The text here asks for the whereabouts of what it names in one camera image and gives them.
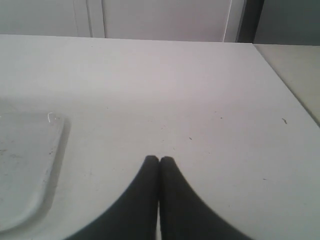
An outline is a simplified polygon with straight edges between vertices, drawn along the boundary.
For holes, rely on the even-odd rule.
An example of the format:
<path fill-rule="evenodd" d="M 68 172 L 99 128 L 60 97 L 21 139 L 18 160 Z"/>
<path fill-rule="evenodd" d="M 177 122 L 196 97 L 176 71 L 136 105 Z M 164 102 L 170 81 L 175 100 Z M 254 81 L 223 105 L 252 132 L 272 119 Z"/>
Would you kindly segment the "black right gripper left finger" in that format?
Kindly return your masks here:
<path fill-rule="evenodd" d="M 112 206 L 68 239 L 155 240 L 159 166 L 156 156 L 146 156 L 133 181 Z"/>

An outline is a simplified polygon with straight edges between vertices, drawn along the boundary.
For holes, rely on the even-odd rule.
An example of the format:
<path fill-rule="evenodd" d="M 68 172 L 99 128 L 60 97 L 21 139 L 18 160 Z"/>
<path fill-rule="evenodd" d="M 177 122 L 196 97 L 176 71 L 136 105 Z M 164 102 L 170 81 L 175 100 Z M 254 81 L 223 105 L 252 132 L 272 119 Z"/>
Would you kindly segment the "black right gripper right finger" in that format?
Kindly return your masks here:
<path fill-rule="evenodd" d="M 163 240 L 249 240 L 195 193 L 172 157 L 159 163 L 159 215 Z"/>

